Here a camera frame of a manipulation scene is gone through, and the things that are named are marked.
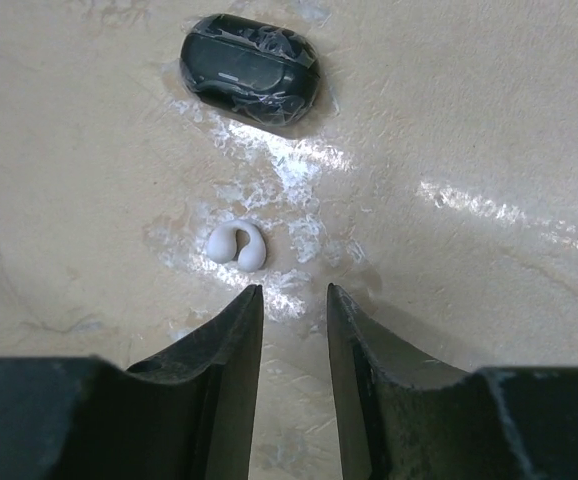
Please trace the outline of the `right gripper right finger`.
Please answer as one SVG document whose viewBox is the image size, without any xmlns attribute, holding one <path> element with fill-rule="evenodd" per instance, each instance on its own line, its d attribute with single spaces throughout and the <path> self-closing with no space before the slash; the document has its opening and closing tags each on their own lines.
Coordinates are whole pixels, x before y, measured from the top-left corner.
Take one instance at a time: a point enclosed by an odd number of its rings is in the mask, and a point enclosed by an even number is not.
<svg viewBox="0 0 578 480">
<path fill-rule="evenodd" d="M 467 373 L 327 290 L 327 335 L 347 479 L 578 479 L 578 367 Z"/>
</svg>

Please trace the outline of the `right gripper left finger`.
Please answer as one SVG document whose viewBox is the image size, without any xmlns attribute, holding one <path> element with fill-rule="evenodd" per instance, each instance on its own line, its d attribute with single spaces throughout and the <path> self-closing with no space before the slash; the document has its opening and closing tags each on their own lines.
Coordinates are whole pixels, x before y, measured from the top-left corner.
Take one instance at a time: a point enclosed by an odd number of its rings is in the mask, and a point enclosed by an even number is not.
<svg viewBox="0 0 578 480">
<path fill-rule="evenodd" d="M 263 319 L 251 285 L 127 369 L 1 357 L 0 479 L 247 478 Z"/>
</svg>

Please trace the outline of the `white earbud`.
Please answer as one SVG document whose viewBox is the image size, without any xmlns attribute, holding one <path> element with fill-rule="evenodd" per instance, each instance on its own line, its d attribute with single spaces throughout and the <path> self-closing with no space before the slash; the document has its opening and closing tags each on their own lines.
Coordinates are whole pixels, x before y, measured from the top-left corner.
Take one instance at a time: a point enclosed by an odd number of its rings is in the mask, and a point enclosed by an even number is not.
<svg viewBox="0 0 578 480">
<path fill-rule="evenodd" d="M 206 254 L 217 264 L 236 261 L 245 272 L 260 270 L 267 258 L 266 244 L 259 229 L 245 220 L 218 225 L 210 234 Z"/>
</svg>

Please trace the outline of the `black earbud charging case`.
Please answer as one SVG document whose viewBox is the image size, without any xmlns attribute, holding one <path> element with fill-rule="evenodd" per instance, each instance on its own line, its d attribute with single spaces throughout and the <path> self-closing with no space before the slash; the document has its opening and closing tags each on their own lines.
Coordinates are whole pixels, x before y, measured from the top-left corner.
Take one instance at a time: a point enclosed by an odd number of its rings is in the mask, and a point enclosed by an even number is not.
<svg viewBox="0 0 578 480">
<path fill-rule="evenodd" d="M 179 66 L 199 100 L 265 127 L 299 121 L 322 80 L 319 57 L 304 36 L 230 14 L 204 17 L 191 28 Z"/>
</svg>

